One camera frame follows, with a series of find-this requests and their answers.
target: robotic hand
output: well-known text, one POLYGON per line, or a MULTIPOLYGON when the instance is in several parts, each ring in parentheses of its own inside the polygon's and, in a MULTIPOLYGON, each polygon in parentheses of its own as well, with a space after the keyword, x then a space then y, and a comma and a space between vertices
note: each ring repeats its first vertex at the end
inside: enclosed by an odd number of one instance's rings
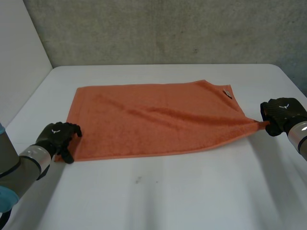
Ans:
POLYGON ((270 99, 260 105, 262 119, 271 136, 285 132, 296 150, 307 161, 307 112, 295 98, 270 99))
POLYGON ((8 221, 12 207, 19 201, 35 180, 46 175, 55 154, 68 164, 74 162, 67 147, 72 136, 82 136, 78 125, 57 122, 47 125, 34 145, 19 156, 5 129, 0 124, 0 230, 8 221))

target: table surface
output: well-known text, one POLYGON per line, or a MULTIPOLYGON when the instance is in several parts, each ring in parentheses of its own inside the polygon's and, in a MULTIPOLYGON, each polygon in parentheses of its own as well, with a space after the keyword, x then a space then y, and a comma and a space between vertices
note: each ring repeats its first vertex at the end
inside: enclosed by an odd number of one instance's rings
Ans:
MULTIPOLYGON (((7 127, 18 152, 65 121, 78 87, 231 84, 247 117, 270 98, 307 98, 274 65, 74 66, 53 69, 7 127)), ((177 156, 52 163, 14 207, 5 229, 306 229, 307 162, 285 134, 265 131, 177 156)))

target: orange towel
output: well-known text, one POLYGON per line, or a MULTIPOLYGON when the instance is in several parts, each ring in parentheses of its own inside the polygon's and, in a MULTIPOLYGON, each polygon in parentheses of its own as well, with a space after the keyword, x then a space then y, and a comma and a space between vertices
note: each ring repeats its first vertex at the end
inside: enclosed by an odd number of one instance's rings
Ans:
POLYGON ((67 122, 83 132, 70 147, 76 161, 208 150, 267 124, 245 117, 230 85, 205 80, 78 88, 67 122))

